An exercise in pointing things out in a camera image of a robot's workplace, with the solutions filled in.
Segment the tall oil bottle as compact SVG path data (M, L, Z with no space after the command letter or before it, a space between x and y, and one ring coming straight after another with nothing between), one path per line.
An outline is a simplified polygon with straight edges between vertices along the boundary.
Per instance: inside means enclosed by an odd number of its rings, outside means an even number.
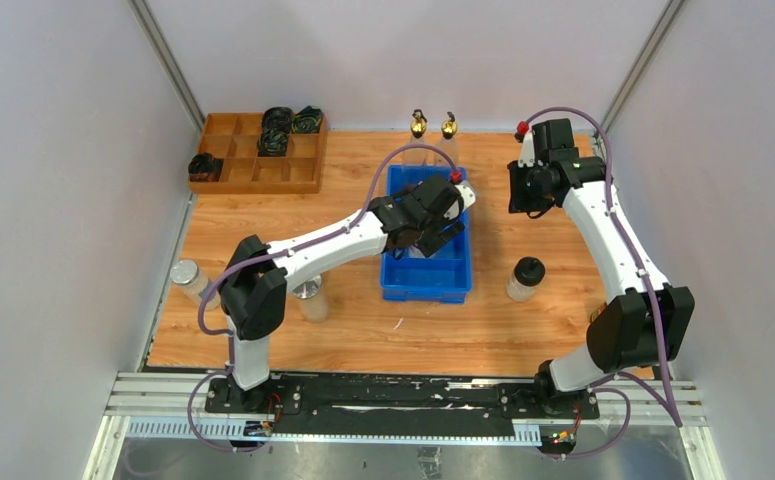
M424 145L424 135L427 131L427 119L421 109L415 109L412 113L410 124L410 138L408 145ZM428 151L422 148L405 150L402 158L404 167L424 166L428 159Z
M458 164L460 156L456 139L458 129L459 127L454 113L448 111L446 120L441 124L441 137L435 144L435 147L444 153L444 155L435 155L434 164L436 166L448 165L449 162L446 158L450 158L454 164Z

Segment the blue plastic divided bin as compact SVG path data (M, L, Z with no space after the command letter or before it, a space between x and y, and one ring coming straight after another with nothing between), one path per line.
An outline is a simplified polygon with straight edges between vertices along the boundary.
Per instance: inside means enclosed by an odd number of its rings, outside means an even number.
M439 175L459 184L466 171L454 172L448 167L391 166L385 184L386 194L370 202L370 210L382 222L387 243L381 260L380 286L388 301L426 301L462 304L472 288L472 262L468 210L459 219L465 226L431 258L416 258L410 249L393 247L393 231L399 227L399 213L393 194Z

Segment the black cap shaker jar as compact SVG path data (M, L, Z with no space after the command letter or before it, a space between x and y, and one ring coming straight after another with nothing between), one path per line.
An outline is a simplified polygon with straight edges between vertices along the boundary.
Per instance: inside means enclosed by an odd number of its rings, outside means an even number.
M515 302L527 302L535 295L545 275L545 265L539 258L523 257L512 270L506 285L506 293Z

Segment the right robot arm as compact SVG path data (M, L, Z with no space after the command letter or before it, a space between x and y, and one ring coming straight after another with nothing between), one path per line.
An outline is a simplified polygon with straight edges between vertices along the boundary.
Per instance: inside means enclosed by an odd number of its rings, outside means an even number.
M535 376L535 406L555 418L608 376L666 367L678 356L695 300L646 254L630 230L607 163L580 155L569 119L521 122L515 137L522 149L508 165L510 212L539 218L563 209L581 233L606 295L584 344L543 362Z

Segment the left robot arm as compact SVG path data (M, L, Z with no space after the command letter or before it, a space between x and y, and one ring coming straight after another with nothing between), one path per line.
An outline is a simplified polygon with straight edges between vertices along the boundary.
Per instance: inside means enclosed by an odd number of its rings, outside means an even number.
M229 338L231 400L246 413L269 400L269 337L285 318L287 296L306 281L364 257L410 247L430 257L465 229L478 199L461 177L432 175L392 195L370 197L349 217L299 237L242 240L217 291Z

